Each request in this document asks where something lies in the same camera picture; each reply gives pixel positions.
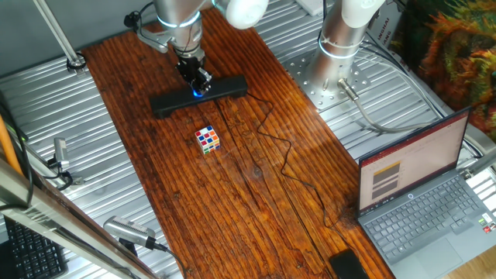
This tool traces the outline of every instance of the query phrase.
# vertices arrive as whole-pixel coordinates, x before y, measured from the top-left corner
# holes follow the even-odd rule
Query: blue led light
[[[196,98],[203,97],[203,96],[201,96],[200,94],[198,94],[195,90],[193,90],[193,95],[194,95]]]
[[[190,26],[191,24],[195,23],[195,21],[200,17],[200,12],[197,12],[195,16],[193,16],[190,20],[188,20],[187,22],[183,22],[179,25],[179,27],[186,27],[186,26]],[[158,18],[158,21],[162,24],[164,24],[166,27],[169,27],[169,28],[177,28],[177,24],[173,24],[173,23],[168,23],[166,21],[163,21],[158,15],[157,15],[157,18]]]

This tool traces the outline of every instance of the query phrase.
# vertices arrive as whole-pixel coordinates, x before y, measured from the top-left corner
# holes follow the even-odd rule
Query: smartphone
[[[339,279],[369,279],[357,256],[350,249],[337,253],[329,261]]]

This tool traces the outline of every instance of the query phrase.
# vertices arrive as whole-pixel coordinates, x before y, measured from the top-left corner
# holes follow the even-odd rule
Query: laptop
[[[359,160],[358,222],[398,279],[441,278],[496,244],[496,218],[456,171],[469,113]]]

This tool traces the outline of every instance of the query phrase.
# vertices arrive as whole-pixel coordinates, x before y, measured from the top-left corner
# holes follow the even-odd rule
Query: wood grain
[[[357,200],[357,165],[254,29],[202,13],[206,68],[244,74],[249,93],[274,104],[260,128],[293,147],[284,173],[315,185],[334,223]],[[152,30],[160,27],[151,26]],[[194,278],[332,278],[346,244],[324,226],[309,186],[282,175],[289,142],[257,132],[271,105],[223,98],[157,120],[148,98],[186,87],[171,52],[133,33],[84,50],[89,69],[171,249]],[[203,155],[195,131],[212,125],[221,149]],[[350,214],[337,224],[370,278],[392,277]]]
[[[451,271],[443,279],[496,279],[496,246]]]

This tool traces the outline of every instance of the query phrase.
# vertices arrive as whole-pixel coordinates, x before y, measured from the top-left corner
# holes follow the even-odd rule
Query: white cable
[[[412,80],[411,77],[409,77],[408,75],[406,75],[404,73],[401,73],[399,71],[399,69],[397,69],[396,67],[393,67],[390,64],[386,64],[386,63],[382,63],[382,62],[379,62],[379,61],[371,60],[371,59],[368,59],[366,57],[357,57],[357,58],[360,58],[360,59],[363,59],[363,60],[367,60],[367,61],[370,61],[370,62],[374,62],[374,63],[377,63],[377,64],[382,64],[382,65],[387,66],[387,67],[391,67],[391,68],[393,68],[393,70],[397,71],[400,75],[405,76],[421,92],[421,94],[424,96],[425,100],[428,102],[428,105],[431,108],[431,110],[433,110],[434,112],[436,112],[436,110],[432,107],[432,103],[430,103],[430,100],[427,99],[427,97],[424,95],[422,89],[420,89],[420,87]],[[403,133],[403,132],[406,132],[406,131],[409,131],[409,130],[423,128],[423,127],[426,127],[426,126],[432,124],[431,122],[428,122],[428,123],[415,124],[415,125],[411,125],[411,126],[404,126],[404,127],[401,127],[401,128],[386,128],[384,126],[381,126],[381,125],[377,124],[374,120],[372,120],[370,118],[370,116],[367,114],[367,112],[365,112],[365,109],[363,108],[363,106],[362,106],[362,104],[361,104],[361,102],[360,102],[359,99],[353,100],[351,97],[350,97],[350,99],[351,99],[352,102],[355,103],[355,105],[357,106],[358,110],[362,114],[363,118],[365,120],[367,120],[367,122],[369,124],[371,124],[375,129],[378,129],[379,131],[384,132],[384,133]]]
[[[363,109],[362,103],[360,103],[359,99],[355,100],[354,103],[357,106],[358,110],[360,110],[360,112],[362,113],[365,120],[367,120],[367,122],[370,123],[375,129],[378,129],[384,133],[402,133],[402,132],[406,132],[406,131],[413,130],[413,129],[424,128],[424,127],[431,124],[431,123],[420,123],[420,124],[405,126],[405,127],[401,127],[401,128],[386,128],[384,126],[377,124],[369,117],[369,115],[365,112],[365,109]]]
[[[368,50],[361,50],[361,51],[365,51],[365,52],[368,52],[368,53],[371,53],[371,54],[374,54],[373,52],[371,51],[368,51]],[[394,65],[391,65],[391,64],[387,64],[387,63],[384,63],[384,62],[380,62],[380,61],[375,61],[375,60],[372,60],[372,59],[369,59],[369,58],[366,58],[366,57],[355,57],[355,58],[360,58],[360,59],[363,59],[363,60],[366,60],[366,61],[369,61],[369,62],[374,62],[374,63],[377,63],[377,64],[381,64],[381,65],[384,65],[386,67],[390,67],[392,68],[394,71],[398,72],[400,75],[401,75],[401,79],[403,79],[403,77],[407,78],[408,80],[410,80],[410,82],[406,81],[405,79],[403,79],[404,82],[406,83],[409,83],[409,84],[413,84],[413,86],[415,86],[418,90],[418,92],[422,95],[422,97],[424,97],[425,101],[427,102],[427,105],[431,108],[431,110],[437,114],[438,117],[440,117],[441,119],[444,118],[444,115],[442,115],[441,113],[438,112],[438,110],[434,107],[434,104],[431,102],[431,100],[425,95],[424,91],[417,85],[417,83],[413,80],[413,78],[409,77],[407,74],[403,73],[402,71],[400,71],[400,69],[398,69],[397,67],[395,67]]]
[[[379,45],[378,46],[375,46],[373,44],[370,44],[370,46],[372,46],[372,47],[382,47],[382,46],[379,46]],[[372,52],[372,51],[369,51],[369,50],[360,49],[360,51],[367,52],[367,53],[370,53],[372,55],[375,54],[375,52]],[[424,91],[416,84],[416,82],[413,80],[413,78],[410,77],[410,76],[408,76],[407,74],[403,73],[402,71],[400,71],[400,69],[398,69],[396,66],[394,66],[392,64],[382,63],[380,61],[371,60],[371,59],[366,58],[366,57],[356,57],[356,58],[360,58],[360,59],[363,59],[363,60],[366,60],[366,61],[369,61],[369,62],[373,62],[373,63],[381,64],[381,65],[384,65],[384,66],[387,66],[387,67],[391,67],[394,71],[397,71],[401,75],[401,78],[406,77],[407,79],[409,79],[410,80],[409,84],[413,84],[417,88],[418,92],[420,92],[420,94],[422,95],[422,97],[424,97],[424,99],[427,101],[427,105],[429,105],[429,107],[431,108],[431,110],[434,113],[436,113],[438,115],[438,117],[440,117],[441,119],[444,118],[444,115],[442,115],[434,107],[434,104],[432,103],[432,101],[429,98],[427,98],[427,96],[425,95]],[[381,58],[382,60],[386,60],[387,62],[391,63],[389,60],[384,59],[382,57],[378,57],[378,58]],[[482,155],[482,152],[480,152],[468,139],[463,139],[463,141],[467,145],[467,146],[465,146],[465,148],[467,148],[468,150],[471,150],[472,153],[475,153],[475,155],[478,155],[478,156],[481,156]]]

